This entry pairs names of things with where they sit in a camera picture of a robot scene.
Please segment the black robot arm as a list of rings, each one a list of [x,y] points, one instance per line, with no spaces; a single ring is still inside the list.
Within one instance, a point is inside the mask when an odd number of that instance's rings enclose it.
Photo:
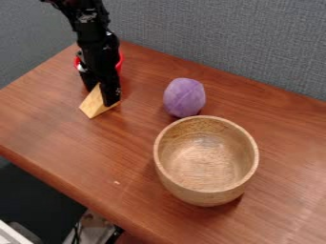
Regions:
[[[41,0],[53,5],[69,19],[77,33],[77,69],[87,91],[99,85],[103,105],[111,107],[122,99],[121,39],[110,30],[109,11],[102,0]]]

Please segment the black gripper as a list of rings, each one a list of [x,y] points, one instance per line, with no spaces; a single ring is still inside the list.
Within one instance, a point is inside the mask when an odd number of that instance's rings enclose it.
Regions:
[[[85,87],[91,92],[98,84],[97,76],[106,76],[99,81],[103,104],[111,107],[122,100],[121,77],[117,65],[121,62],[121,40],[111,30],[83,30],[77,33],[82,50],[77,66]]]

